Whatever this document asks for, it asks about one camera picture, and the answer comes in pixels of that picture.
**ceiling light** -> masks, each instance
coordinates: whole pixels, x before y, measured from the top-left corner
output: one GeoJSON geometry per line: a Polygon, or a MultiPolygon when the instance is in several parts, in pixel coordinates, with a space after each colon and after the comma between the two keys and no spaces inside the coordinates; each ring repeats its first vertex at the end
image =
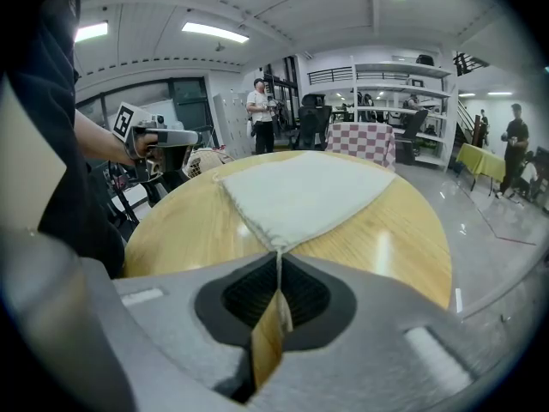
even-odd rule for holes
{"type": "Polygon", "coordinates": [[[183,29],[181,30],[183,32],[205,33],[207,35],[213,35],[215,37],[232,39],[232,41],[237,41],[238,43],[244,43],[245,41],[248,41],[248,37],[245,37],[244,35],[226,31],[225,29],[219,29],[217,27],[206,26],[203,24],[185,23],[183,29]]]}
{"type": "Polygon", "coordinates": [[[83,41],[85,39],[99,37],[100,35],[106,35],[108,30],[108,23],[103,21],[100,24],[93,24],[92,26],[80,27],[76,33],[75,43],[83,41]]]}

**table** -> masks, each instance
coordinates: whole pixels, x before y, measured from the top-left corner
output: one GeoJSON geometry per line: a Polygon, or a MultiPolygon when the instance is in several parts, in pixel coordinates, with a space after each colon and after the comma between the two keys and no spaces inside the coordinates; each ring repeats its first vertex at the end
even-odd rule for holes
{"type": "Polygon", "coordinates": [[[493,180],[500,182],[504,181],[505,177],[505,160],[486,149],[463,143],[460,153],[457,155],[456,162],[462,162],[471,174],[474,176],[471,191],[477,183],[477,178],[480,174],[490,177],[490,196],[492,194],[493,180]]]}
{"type": "MultiPolygon", "coordinates": [[[[125,275],[199,269],[266,252],[212,176],[217,172],[224,177],[300,154],[303,151],[247,157],[179,186],[154,206],[132,234],[126,247],[125,275]]],[[[384,169],[350,155],[325,154],[384,169]]],[[[442,225],[423,196],[398,176],[370,206],[291,253],[389,276],[444,308],[449,304],[452,269],[442,225]]]]}

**cable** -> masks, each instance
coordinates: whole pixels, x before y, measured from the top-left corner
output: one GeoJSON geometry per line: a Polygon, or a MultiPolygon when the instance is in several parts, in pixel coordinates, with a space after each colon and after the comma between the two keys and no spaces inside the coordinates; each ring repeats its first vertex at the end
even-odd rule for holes
{"type": "MultiPolygon", "coordinates": [[[[116,167],[117,167],[118,171],[120,171],[120,167],[118,166],[118,163],[116,164],[116,167]]],[[[112,189],[114,190],[115,194],[117,195],[118,199],[120,200],[120,203],[122,204],[122,206],[124,206],[124,210],[126,211],[126,215],[128,216],[128,220],[131,222],[131,224],[133,225],[133,227],[135,229],[137,227],[137,225],[139,224],[139,220],[137,219],[136,214],[134,213],[134,210],[131,208],[130,203],[126,199],[126,196],[120,190],[116,180],[114,179],[114,176],[112,175],[111,161],[108,162],[108,169],[109,169],[109,176],[111,177],[112,189]]]]}

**staircase railing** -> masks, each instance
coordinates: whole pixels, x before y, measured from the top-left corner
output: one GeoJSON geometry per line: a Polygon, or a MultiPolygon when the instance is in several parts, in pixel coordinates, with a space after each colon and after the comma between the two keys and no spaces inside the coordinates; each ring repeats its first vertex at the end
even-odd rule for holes
{"type": "Polygon", "coordinates": [[[467,143],[471,143],[473,141],[474,120],[460,100],[457,101],[457,117],[457,123],[462,128],[467,143]]]}
{"type": "Polygon", "coordinates": [[[457,75],[466,75],[473,70],[488,67],[490,64],[476,57],[471,57],[463,52],[456,52],[454,56],[454,64],[457,68],[457,75]]]}
{"type": "Polygon", "coordinates": [[[311,72],[309,76],[309,84],[322,84],[323,82],[348,81],[353,79],[352,67],[338,67],[337,69],[319,70],[311,72]]]}

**drawstring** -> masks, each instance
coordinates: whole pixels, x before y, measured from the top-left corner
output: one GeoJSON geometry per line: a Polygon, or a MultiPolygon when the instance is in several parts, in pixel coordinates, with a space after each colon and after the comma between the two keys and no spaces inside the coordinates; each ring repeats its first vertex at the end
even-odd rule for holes
{"type": "Polygon", "coordinates": [[[284,336],[293,330],[292,314],[290,307],[281,291],[282,287],[282,250],[276,251],[276,288],[278,293],[277,309],[281,320],[281,333],[284,336]]]}

